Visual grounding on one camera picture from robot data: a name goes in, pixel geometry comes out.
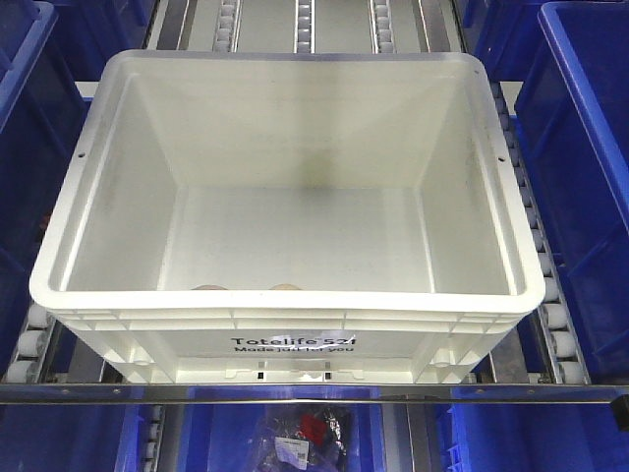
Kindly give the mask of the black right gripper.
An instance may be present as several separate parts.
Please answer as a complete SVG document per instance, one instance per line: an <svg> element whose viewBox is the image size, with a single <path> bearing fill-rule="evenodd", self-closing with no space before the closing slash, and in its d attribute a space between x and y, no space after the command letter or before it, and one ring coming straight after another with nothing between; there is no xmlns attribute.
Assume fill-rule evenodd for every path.
<svg viewBox="0 0 629 472"><path fill-rule="evenodd" d="M620 432L629 432L629 395L622 394L610 402L610 408Z"/></svg>

